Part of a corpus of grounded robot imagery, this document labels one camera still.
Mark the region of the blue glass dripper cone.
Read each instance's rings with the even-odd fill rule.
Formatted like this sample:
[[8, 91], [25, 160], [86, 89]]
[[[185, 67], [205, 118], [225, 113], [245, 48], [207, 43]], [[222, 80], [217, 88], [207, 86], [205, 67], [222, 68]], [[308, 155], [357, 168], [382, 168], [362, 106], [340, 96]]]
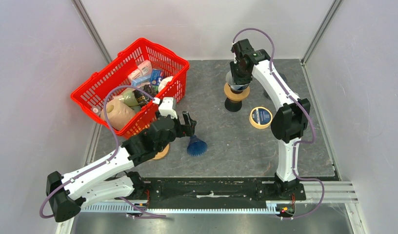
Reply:
[[231, 89], [231, 91], [233, 93], [241, 93], [246, 88], [249, 87], [249, 83], [248, 84], [242, 84], [242, 85], [234, 84], [231, 72], [228, 72], [226, 74], [225, 80], [226, 80], [226, 83], [228, 84], [228, 87]]

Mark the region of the wooden dripper ring holder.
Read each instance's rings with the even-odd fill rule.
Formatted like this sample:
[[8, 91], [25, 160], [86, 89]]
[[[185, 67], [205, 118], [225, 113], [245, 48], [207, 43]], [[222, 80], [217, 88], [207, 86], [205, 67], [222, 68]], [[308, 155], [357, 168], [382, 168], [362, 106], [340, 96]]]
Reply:
[[244, 90], [233, 91], [231, 87], [228, 85], [228, 83], [225, 83], [224, 93], [229, 100], [233, 102], [240, 102], [249, 96], [250, 88], [246, 87]]

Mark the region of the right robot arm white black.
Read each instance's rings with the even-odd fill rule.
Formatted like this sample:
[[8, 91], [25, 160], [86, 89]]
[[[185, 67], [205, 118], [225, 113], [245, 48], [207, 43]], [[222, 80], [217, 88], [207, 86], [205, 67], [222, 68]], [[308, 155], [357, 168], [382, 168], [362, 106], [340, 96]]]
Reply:
[[308, 127], [311, 103], [291, 90], [265, 50], [255, 50], [248, 39], [242, 39], [233, 43], [231, 51], [235, 55], [230, 63], [233, 84], [246, 85], [256, 79], [276, 109], [270, 124], [279, 145], [274, 194], [279, 199], [287, 199], [299, 185], [299, 144]]

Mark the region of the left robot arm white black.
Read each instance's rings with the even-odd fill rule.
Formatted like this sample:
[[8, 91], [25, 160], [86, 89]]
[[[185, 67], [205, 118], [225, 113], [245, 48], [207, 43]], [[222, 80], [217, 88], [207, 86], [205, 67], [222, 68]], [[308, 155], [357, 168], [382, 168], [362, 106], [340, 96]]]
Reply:
[[[197, 122], [188, 112], [183, 112], [185, 123], [179, 118], [160, 116], [148, 128], [124, 141], [105, 157], [73, 172], [60, 174], [55, 171], [47, 176], [46, 199], [40, 207], [42, 218], [54, 218], [56, 222], [67, 221], [81, 209], [106, 199], [144, 196], [145, 185], [138, 173], [130, 173], [118, 179], [111, 177], [153, 159], [157, 153], [179, 137], [195, 134]], [[43, 214], [49, 203], [52, 214]]]

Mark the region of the dark snack bag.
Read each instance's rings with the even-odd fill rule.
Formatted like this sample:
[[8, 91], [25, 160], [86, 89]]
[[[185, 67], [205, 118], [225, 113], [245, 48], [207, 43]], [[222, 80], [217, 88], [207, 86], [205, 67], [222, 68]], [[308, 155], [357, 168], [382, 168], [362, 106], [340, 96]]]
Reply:
[[141, 107], [149, 103], [151, 100], [149, 96], [155, 97], [158, 94], [156, 87], [151, 84], [146, 84], [140, 87], [140, 89], [143, 90], [143, 92], [140, 90], [134, 90], [133, 93], [136, 101]]

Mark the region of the grey glass carafe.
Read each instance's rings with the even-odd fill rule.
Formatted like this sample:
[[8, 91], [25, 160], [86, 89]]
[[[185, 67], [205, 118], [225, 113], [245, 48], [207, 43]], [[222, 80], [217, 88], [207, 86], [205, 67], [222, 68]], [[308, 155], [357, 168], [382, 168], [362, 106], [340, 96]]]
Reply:
[[[278, 73], [278, 78], [281, 78], [283, 80], [284, 84], [288, 83], [287, 78], [286, 78], [286, 76], [283, 73]], [[275, 78], [271, 79], [271, 84], [279, 85], [278, 81]], [[270, 96], [269, 96], [269, 94], [268, 94], [266, 89], [264, 89], [263, 95], [264, 95], [265, 98], [271, 100], [271, 98], [270, 98]]]

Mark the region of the white round object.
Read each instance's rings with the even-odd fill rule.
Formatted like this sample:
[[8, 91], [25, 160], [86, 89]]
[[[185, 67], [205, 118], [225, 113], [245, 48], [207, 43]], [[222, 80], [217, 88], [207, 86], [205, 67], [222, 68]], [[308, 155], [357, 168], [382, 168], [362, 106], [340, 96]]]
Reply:
[[158, 92], [161, 92], [167, 86], [167, 84], [172, 81], [172, 79], [173, 79], [173, 76], [169, 76], [169, 77], [164, 78], [159, 83]]

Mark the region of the black carafe red band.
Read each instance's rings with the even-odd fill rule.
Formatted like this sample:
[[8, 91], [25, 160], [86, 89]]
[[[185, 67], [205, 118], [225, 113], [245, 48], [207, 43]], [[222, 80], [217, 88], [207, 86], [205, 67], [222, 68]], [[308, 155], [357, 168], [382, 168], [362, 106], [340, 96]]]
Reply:
[[238, 112], [242, 108], [242, 101], [233, 101], [229, 98], [226, 98], [224, 107], [229, 112]]

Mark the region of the green pear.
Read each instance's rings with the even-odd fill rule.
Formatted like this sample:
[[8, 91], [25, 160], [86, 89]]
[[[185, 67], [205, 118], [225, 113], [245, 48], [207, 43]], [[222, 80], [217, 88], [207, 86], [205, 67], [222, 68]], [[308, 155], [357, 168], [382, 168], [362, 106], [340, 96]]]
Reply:
[[135, 97], [134, 89], [132, 88], [125, 89], [121, 93], [121, 96], [123, 103], [129, 107], [137, 106], [139, 104], [137, 98]]

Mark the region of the beige toilet paper roll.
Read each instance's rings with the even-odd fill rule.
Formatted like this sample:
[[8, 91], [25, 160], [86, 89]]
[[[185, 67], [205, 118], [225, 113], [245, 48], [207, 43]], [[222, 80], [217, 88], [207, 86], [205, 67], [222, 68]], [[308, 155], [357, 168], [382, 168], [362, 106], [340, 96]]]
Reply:
[[118, 99], [107, 103], [106, 112], [111, 126], [118, 131], [123, 129], [136, 114], [132, 108]]

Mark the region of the blue white box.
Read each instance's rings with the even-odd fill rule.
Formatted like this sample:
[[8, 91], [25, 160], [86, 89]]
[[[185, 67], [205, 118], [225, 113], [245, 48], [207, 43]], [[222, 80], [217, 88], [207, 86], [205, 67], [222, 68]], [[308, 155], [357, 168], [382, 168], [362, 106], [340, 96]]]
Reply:
[[159, 87], [164, 78], [164, 72], [162, 70], [153, 69], [152, 72], [149, 74], [146, 74], [139, 78], [134, 78], [131, 81], [131, 85], [135, 87], [140, 87], [145, 83], [150, 83], [153, 86]]

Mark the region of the masking tape roll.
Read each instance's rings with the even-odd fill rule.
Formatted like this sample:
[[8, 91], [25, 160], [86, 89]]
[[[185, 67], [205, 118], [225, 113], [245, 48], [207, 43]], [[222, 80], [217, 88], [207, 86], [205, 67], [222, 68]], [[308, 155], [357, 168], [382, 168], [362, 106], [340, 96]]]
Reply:
[[265, 107], [255, 107], [249, 115], [250, 124], [256, 129], [268, 128], [273, 120], [272, 113]]

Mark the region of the pink white pack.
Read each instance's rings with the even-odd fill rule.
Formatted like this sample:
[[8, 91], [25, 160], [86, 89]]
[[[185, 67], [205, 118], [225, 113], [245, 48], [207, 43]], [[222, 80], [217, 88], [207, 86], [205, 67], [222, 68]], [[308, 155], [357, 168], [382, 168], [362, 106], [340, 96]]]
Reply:
[[130, 81], [133, 81], [136, 78], [140, 78], [140, 77], [145, 77], [145, 76], [150, 76], [151, 73], [153, 71], [153, 66], [151, 61], [149, 60], [145, 60], [143, 61], [141, 64], [139, 64], [137, 66], [137, 68], [135, 70], [133, 70], [128, 76], [127, 78]]

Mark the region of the red plastic shopping basket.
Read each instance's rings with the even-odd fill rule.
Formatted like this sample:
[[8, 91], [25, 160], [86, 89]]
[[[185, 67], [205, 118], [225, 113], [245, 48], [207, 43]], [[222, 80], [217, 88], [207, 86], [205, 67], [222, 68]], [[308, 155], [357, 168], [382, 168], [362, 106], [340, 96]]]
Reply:
[[[104, 103], [120, 95], [125, 90], [125, 85], [131, 84], [127, 76], [145, 60], [151, 61], [154, 69], [162, 70], [165, 77], [173, 76], [172, 81], [156, 96], [173, 97], [179, 102], [185, 95], [189, 62], [170, 49], [145, 38], [134, 41], [104, 69], [95, 72], [72, 92], [71, 100], [95, 122], [110, 125], [103, 117]], [[156, 120], [157, 111], [158, 105], [149, 102], [142, 106], [123, 129], [115, 129], [115, 133], [124, 138], [138, 134]]]

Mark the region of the black mounting base rail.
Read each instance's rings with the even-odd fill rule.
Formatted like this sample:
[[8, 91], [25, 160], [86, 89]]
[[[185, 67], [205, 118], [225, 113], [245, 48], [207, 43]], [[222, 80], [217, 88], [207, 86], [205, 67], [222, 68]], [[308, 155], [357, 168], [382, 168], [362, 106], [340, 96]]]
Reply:
[[267, 201], [305, 201], [302, 183], [282, 191], [273, 177], [144, 177], [128, 200], [152, 209], [252, 209]]

